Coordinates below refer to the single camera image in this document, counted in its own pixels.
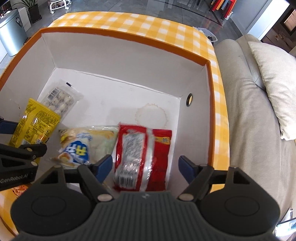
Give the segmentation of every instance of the couch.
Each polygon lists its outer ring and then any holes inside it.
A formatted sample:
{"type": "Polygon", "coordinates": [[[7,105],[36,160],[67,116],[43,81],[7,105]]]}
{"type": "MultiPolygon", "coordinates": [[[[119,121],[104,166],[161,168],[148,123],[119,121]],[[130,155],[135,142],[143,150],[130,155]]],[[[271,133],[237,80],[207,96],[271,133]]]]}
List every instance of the couch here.
{"type": "Polygon", "coordinates": [[[283,217],[296,208],[296,145],[280,139],[279,122],[248,41],[260,42],[247,34],[215,47],[228,111],[230,165],[261,185],[283,217]]]}

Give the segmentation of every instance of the trash can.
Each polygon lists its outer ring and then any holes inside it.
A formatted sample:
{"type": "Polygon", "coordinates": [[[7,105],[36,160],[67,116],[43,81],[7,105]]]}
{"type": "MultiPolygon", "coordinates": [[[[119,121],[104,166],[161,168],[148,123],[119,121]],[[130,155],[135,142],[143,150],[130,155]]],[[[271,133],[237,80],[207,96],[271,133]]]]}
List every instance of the trash can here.
{"type": "Polygon", "coordinates": [[[0,19],[0,40],[9,56],[16,55],[27,38],[17,9],[0,19]]]}

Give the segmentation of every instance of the red snack bag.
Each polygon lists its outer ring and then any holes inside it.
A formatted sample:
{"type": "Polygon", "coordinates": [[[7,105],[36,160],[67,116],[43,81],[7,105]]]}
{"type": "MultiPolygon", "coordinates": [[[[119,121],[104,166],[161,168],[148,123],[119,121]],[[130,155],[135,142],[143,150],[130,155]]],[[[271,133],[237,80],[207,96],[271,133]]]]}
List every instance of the red snack bag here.
{"type": "Polygon", "coordinates": [[[115,188],[126,191],[165,190],[171,138],[171,130],[119,125],[115,188]]]}

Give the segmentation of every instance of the black label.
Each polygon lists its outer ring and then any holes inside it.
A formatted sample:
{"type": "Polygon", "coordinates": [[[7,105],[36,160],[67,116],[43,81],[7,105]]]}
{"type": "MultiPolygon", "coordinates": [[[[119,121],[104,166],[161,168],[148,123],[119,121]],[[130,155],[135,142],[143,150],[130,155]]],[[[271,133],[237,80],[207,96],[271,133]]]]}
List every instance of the black label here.
{"type": "Polygon", "coordinates": [[[22,26],[22,21],[20,20],[19,17],[17,17],[17,18],[15,19],[15,21],[16,21],[16,23],[17,23],[20,27],[22,26]]]}

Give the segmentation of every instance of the potted plant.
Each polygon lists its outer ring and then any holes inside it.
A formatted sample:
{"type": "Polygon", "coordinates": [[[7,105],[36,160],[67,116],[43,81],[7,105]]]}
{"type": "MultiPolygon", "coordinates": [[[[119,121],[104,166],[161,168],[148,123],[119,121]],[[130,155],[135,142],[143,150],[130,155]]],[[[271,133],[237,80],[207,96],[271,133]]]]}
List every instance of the potted plant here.
{"type": "Polygon", "coordinates": [[[24,4],[28,8],[32,23],[35,23],[38,20],[42,19],[36,0],[21,0],[20,3],[24,4]]]}

